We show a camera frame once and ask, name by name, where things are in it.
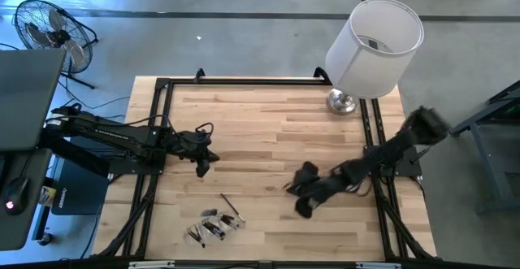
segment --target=lamp base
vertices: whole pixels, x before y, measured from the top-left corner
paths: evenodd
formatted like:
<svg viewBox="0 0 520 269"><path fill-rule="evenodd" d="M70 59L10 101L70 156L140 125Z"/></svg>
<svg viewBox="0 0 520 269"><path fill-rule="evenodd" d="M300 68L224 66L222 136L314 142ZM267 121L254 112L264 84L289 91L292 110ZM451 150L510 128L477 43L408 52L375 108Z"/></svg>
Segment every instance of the lamp base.
<svg viewBox="0 0 520 269"><path fill-rule="evenodd" d="M354 99L338 89L333 89L327 96L327 107L333 114L348 115L356 110Z"/></svg>

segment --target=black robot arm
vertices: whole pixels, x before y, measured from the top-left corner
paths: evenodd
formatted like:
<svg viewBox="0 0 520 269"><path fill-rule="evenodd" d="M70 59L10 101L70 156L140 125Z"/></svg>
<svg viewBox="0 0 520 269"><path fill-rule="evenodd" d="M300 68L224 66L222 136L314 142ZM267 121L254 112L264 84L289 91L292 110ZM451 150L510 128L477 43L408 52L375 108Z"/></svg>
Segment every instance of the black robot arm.
<svg viewBox="0 0 520 269"><path fill-rule="evenodd" d="M408 148L437 144L446 138L448 130L449 126L436 111L421 106L409 115L394 138L362 158L340 163L327 177L319 177L318 168L305 162L287 184L287 192L298 196L296 211L310 218L312 210L334 194L361 183L371 171L377 173L382 167L395 166Z"/></svg>
<svg viewBox="0 0 520 269"><path fill-rule="evenodd" d="M62 106L51 111L41 134L40 147L50 148L57 155L79 166L107 176L108 173L161 173L166 154L197 163L197 176L203 177L210 163L219 157L208 150L211 132L197 128L195 132L175 132L172 126L133 127L81 111L81 105ZM113 147L116 157L100 157L66 141L64 137L86 137Z"/></svg>

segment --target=white lampshade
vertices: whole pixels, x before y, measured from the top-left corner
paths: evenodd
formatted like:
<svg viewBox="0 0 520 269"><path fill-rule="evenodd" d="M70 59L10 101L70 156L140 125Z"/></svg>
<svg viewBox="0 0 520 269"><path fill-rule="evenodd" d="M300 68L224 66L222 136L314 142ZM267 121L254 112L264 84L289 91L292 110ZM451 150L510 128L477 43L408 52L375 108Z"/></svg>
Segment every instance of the white lampshade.
<svg viewBox="0 0 520 269"><path fill-rule="evenodd" d="M335 89L356 98L379 98L396 86L423 38L421 20L405 4L366 0L354 8L327 52L325 69Z"/></svg>

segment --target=wooden tabletop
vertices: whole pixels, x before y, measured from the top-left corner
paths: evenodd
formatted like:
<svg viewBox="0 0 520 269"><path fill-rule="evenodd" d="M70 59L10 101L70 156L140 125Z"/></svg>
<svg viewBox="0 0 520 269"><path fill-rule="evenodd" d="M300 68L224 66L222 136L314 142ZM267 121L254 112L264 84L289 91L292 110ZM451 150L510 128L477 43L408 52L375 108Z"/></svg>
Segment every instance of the wooden tabletop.
<svg viewBox="0 0 520 269"><path fill-rule="evenodd" d="M156 78L136 78L128 122L149 115ZM333 115L325 105L330 89L176 85L170 116L175 129L192 131L212 122L210 149L221 160L212 163L206 176L199 179L194 163L168 156L159 177L146 258L383 260L373 193L365 197L338 193L316 209L312 219L303 219L294 211L296 198L283 190L306 160L325 175L338 163L362 154L366 143L359 108L348 116ZM381 98L379 104L390 138L404 120L398 89ZM105 249L127 220L135 182L135 176L126 175L109 187L94 253ZM425 250L435 254L420 189L410 179L396 179L396 190L403 221ZM200 221L203 210L229 210L220 193L228 195L245 218L245 228L205 249L185 243L184 230ZM389 227L397 252L395 232L392 225Z"/></svg>

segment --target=concrete floor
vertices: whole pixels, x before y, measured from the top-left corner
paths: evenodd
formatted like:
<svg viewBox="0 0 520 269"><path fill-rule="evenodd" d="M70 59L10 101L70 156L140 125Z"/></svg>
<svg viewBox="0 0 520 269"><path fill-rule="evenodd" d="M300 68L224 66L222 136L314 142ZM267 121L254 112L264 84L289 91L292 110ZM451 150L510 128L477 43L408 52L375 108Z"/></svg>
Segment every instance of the concrete floor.
<svg viewBox="0 0 520 269"><path fill-rule="evenodd" d="M0 0L0 9L23 0ZM122 11L349 13L359 0L46 0L66 8ZM420 15L520 15L520 0L399 0ZM83 18L100 43L79 78L94 91L70 83L91 106L130 94L137 75L310 76L344 24L342 20L204 20ZM456 124L518 79L520 24L425 23L426 39L400 82L403 106L434 106ZM0 20L0 42L23 48L11 17ZM53 107L68 100L56 91ZM97 109L120 115L127 102ZM477 204L489 188L472 139L464 134L432 148L422 160L427 208L441 258L520 266L520 217L478 217ZM58 242L28 241L19 252L1 252L0 263L79 258L93 216L52 216L49 232Z"/></svg>

